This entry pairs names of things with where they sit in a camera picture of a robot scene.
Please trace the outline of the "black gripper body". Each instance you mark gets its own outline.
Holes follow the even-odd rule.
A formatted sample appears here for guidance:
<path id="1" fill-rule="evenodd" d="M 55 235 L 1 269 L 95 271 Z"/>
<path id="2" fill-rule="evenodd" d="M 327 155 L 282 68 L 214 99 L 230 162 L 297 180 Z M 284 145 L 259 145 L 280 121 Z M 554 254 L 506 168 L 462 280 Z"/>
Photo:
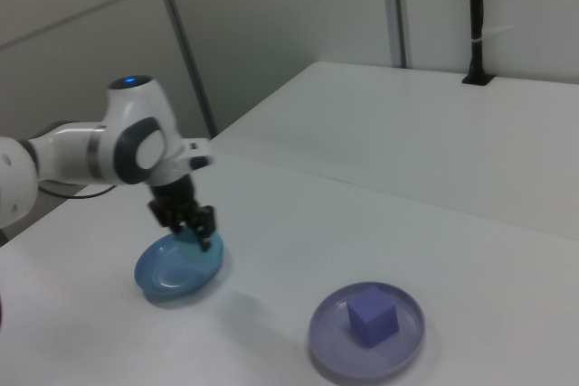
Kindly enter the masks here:
<path id="1" fill-rule="evenodd" d="M 172 223 L 181 221 L 192 228 L 195 210 L 199 207 L 195 200 L 195 186 L 190 176 L 169 184 L 150 186 L 153 199 L 148 204 L 161 227 L 172 228 Z"/>

